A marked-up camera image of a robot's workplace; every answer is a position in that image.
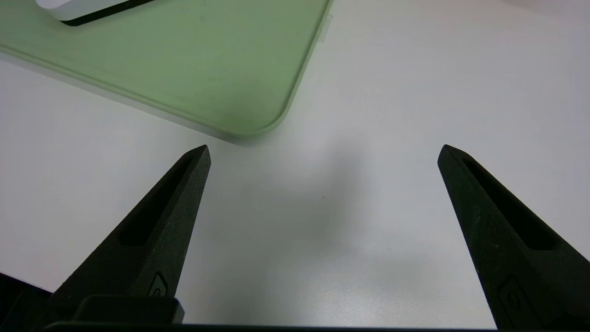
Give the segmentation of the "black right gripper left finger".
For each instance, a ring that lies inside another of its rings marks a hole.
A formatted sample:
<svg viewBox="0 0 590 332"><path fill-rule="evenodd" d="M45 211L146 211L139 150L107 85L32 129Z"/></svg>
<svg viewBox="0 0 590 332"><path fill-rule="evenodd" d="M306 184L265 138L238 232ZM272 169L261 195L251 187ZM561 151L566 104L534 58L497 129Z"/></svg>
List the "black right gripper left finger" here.
<svg viewBox="0 0 590 332"><path fill-rule="evenodd" d="M175 298L211 166L185 153L52 294L45 324L181 323Z"/></svg>

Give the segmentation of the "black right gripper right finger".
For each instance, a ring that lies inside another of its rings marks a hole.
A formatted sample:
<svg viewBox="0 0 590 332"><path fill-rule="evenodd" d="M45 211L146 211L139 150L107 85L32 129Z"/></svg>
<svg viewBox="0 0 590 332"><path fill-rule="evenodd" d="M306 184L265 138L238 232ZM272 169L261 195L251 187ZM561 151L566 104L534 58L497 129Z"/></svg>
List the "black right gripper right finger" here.
<svg viewBox="0 0 590 332"><path fill-rule="evenodd" d="M588 330L588 259L466 152L437 165L496 327Z"/></svg>

